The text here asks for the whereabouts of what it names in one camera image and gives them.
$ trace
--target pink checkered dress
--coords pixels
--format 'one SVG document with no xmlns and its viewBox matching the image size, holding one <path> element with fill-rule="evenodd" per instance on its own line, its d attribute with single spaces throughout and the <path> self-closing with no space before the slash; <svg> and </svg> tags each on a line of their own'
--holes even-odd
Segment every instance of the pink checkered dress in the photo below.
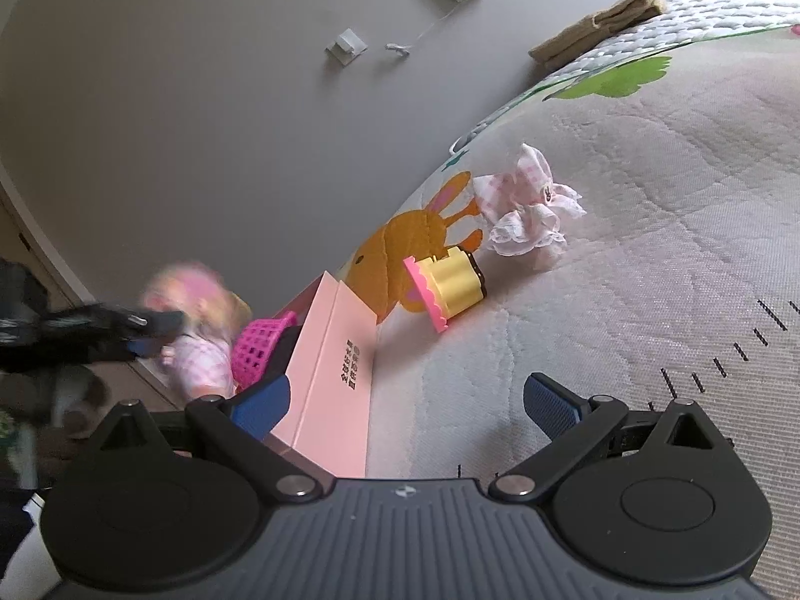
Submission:
<svg viewBox="0 0 800 600">
<path fill-rule="evenodd" d="M 207 340 L 196 334 L 179 336 L 172 347 L 174 355 L 165 364 L 170 384 L 187 402 L 205 392 L 201 387 L 215 388 L 226 399 L 236 392 L 231 373 L 231 346 L 225 340 Z"/>
</svg>

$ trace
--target doll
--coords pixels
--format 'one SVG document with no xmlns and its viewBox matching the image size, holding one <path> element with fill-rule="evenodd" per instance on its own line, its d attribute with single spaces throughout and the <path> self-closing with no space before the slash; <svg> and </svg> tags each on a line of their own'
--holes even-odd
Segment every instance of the doll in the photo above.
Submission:
<svg viewBox="0 0 800 600">
<path fill-rule="evenodd" d="M 154 311 L 182 311 L 183 333 L 161 351 L 161 368 L 185 402 L 203 395 L 234 396 L 231 345 L 250 320 L 247 304 L 201 264 L 165 268 L 147 286 L 142 304 Z"/>
</svg>

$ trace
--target mattress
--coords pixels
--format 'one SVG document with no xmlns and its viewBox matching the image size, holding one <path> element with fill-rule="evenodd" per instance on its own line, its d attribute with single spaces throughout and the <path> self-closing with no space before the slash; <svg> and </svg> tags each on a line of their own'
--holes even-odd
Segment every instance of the mattress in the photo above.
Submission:
<svg viewBox="0 0 800 600">
<path fill-rule="evenodd" d="M 343 273 L 381 322 L 367 474 L 488 483 L 548 443 L 523 386 L 544 372 L 633 409 L 697 399 L 761 486 L 753 579 L 800 589 L 800 27 L 649 52 L 556 79 L 447 160 Z M 503 257 L 471 179 L 522 143 L 587 214 L 563 254 Z M 437 334 L 403 258 L 459 245 L 488 295 Z"/>
<path fill-rule="evenodd" d="M 613 63 L 687 42 L 721 38 L 746 31 L 800 25 L 800 0 L 671 0 L 658 15 L 601 42 L 569 65 L 482 119 L 450 147 L 455 155 L 487 126 L 531 93 L 551 84 L 600 70 Z"/>
</svg>

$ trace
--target pink plastic basket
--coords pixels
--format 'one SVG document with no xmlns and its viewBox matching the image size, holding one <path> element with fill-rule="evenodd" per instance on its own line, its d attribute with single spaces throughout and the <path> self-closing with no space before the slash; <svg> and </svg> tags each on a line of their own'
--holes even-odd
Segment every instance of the pink plastic basket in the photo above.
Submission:
<svg viewBox="0 0 800 600">
<path fill-rule="evenodd" d="M 253 320 L 241 330 L 230 355 L 233 379 L 240 391 L 261 379 L 283 330 L 296 324 L 297 314 L 288 311 L 282 318 Z"/>
</svg>

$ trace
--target blue gripper pad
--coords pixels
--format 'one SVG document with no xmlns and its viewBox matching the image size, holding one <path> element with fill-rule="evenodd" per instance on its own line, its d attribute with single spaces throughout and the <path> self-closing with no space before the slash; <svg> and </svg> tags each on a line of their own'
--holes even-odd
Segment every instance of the blue gripper pad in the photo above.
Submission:
<svg viewBox="0 0 800 600">
<path fill-rule="evenodd" d="M 541 372 L 528 376 L 522 401 L 527 416 L 551 440 L 569 431 L 590 412 L 586 399 Z"/>
<path fill-rule="evenodd" d="M 287 375 L 266 385 L 259 382 L 230 400 L 230 420 L 261 442 L 289 412 L 290 399 Z"/>
</svg>

